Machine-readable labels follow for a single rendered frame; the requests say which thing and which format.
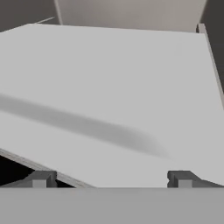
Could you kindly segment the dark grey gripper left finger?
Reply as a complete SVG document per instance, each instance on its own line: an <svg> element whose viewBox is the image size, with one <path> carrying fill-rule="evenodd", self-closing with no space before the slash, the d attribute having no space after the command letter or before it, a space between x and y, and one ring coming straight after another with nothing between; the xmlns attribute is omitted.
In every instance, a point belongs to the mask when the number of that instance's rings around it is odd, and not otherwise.
<svg viewBox="0 0 224 224"><path fill-rule="evenodd" d="M3 188L48 188L56 187L56 171L34 171L24 179L3 185Z"/></svg>

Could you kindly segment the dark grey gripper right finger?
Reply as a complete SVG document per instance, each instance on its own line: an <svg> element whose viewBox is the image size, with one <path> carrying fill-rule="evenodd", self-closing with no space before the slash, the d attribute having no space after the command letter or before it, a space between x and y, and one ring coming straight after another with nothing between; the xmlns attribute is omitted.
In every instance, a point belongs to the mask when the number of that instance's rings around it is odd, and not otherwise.
<svg viewBox="0 0 224 224"><path fill-rule="evenodd" d="M167 178L169 179L167 184L168 188L224 188L224 185L219 185L211 181L201 179L191 171L168 171Z"/></svg>

